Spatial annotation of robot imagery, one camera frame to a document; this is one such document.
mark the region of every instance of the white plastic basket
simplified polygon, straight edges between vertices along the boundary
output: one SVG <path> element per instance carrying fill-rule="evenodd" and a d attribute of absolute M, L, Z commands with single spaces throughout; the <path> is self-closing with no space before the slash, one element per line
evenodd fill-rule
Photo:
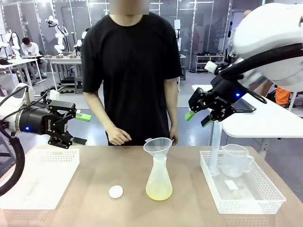
<path fill-rule="evenodd" d="M 251 164 L 249 173 L 244 173 L 239 178 L 230 178 L 220 170 L 223 152 L 219 152 L 220 174 L 212 177 L 208 170 L 210 151 L 200 151 L 200 155 L 201 168 L 220 214 L 276 214 L 286 201 L 256 162 Z M 239 188 L 230 188 L 227 181 Z"/>
<path fill-rule="evenodd" d="M 79 149 L 33 150 L 26 156 L 20 180 L 0 197 L 0 207 L 10 210 L 55 209 L 78 165 Z"/>

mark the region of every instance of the plastic tube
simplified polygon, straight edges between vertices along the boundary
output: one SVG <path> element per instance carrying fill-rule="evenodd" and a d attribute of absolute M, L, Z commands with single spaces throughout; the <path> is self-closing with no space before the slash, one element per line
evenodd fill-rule
<path fill-rule="evenodd" d="M 211 176 L 217 176 L 220 172 L 217 168 L 218 155 L 220 150 L 220 141 L 222 134 L 222 123 L 219 121 L 214 122 L 214 131 L 212 137 L 212 148 L 210 152 L 210 160 L 208 164 Z"/>

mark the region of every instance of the man's hand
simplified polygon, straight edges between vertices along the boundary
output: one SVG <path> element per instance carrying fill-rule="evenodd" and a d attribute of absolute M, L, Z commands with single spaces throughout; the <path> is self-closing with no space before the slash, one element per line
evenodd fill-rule
<path fill-rule="evenodd" d="M 114 126 L 107 129 L 106 132 L 108 133 L 109 142 L 114 145 L 122 145 L 125 142 L 132 140 L 127 132 Z"/>
<path fill-rule="evenodd" d="M 169 132 L 169 138 L 172 140 L 172 145 L 175 146 L 178 143 L 179 135 L 178 128 L 172 126 Z"/>

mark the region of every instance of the white label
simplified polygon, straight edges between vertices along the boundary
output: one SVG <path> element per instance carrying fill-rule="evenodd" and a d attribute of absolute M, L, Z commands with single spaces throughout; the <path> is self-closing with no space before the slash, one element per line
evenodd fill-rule
<path fill-rule="evenodd" d="M 235 182 L 232 181 L 232 180 L 228 180 L 228 181 L 224 181 L 224 182 L 226 183 L 227 187 L 228 187 L 230 190 L 237 190 L 237 189 L 239 189 L 239 188 L 237 187 L 237 185 L 235 184 Z"/>

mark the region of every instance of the table surface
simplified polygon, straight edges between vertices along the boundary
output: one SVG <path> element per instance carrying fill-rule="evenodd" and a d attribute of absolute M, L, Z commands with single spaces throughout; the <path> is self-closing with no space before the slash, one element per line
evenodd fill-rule
<path fill-rule="evenodd" d="M 9 63 L 12 63 L 11 65 L 0 65 L 0 69 L 6 69 L 8 67 L 24 64 L 24 63 L 29 63 L 35 61 L 35 59 L 11 59 L 8 60 Z"/>
<path fill-rule="evenodd" d="M 276 215 L 218 213 L 200 167 L 199 151 L 210 147 L 170 149 L 167 169 L 173 194 L 166 201 L 153 201 L 145 193 L 152 157 L 142 147 L 79 148 L 80 164 L 57 209 L 0 210 L 0 226 L 302 226 L 303 204 L 253 148 L 248 148 L 250 154 L 287 199 Z M 113 185 L 124 189 L 123 196 L 116 200 L 108 195 L 108 189 Z"/>
<path fill-rule="evenodd" d="M 29 63 L 29 62 L 33 62 L 33 61 L 36 61 L 36 59 L 11 59 L 11 60 L 8 60 L 9 63 L 14 63 L 16 65 Z"/>
<path fill-rule="evenodd" d="M 42 57 L 42 55 L 35 55 L 35 56 L 22 55 L 22 58 L 38 58 L 38 57 Z"/>
<path fill-rule="evenodd" d="M 208 91 L 212 85 L 193 85 Z M 222 121 L 227 135 L 236 138 L 303 138 L 303 119 L 267 100 L 261 103 L 250 94 L 243 99 L 257 110 L 253 113 L 235 113 Z"/>
<path fill-rule="evenodd" d="M 10 64 L 10 65 L 0 65 L 0 69 L 6 69 L 12 66 L 16 66 L 17 64 Z"/>
<path fill-rule="evenodd" d="M 52 58 L 41 58 L 48 60 L 51 64 L 81 64 L 81 57 L 77 56 L 77 58 L 69 58 L 64 56 L 63 58 L 56 58 L 53 56 Z"/>

